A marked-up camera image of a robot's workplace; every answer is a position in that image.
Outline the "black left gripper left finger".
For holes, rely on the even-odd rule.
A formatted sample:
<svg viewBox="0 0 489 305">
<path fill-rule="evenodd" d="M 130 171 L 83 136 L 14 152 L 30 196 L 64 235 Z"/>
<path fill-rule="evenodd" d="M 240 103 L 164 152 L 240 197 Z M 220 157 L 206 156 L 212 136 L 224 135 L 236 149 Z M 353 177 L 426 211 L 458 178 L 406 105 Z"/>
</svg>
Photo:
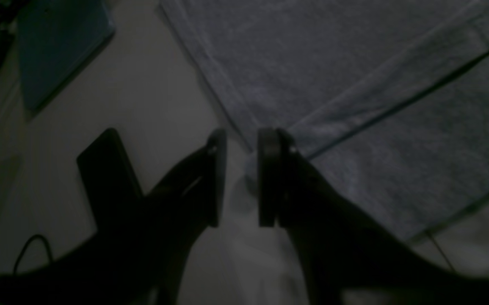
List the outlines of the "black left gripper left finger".
<svg viewBox="0 0 489 305">
<path fill-rule="evenodd" d="M 0 305 L 174 305 L 192 246 L 222 214 L 227 134 L 173 166 L 120 226 L 32 272 L 0 275 Z"/>
</svg>

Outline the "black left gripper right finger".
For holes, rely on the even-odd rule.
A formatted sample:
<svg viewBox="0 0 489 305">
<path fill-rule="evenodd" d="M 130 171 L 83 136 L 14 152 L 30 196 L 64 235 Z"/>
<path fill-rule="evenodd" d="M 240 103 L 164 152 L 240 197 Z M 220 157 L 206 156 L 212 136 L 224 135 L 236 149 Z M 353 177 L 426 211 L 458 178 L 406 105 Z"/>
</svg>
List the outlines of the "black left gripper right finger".
<svg viewBox="0 0 489 305">
<path fill-rule="evenodd" d="M 489 305 L 489 279 L 419 257 L 342 197 L 282 129 L 257 138 L 259 223 L 289 235 L 311 305 Z"/>
</svg>

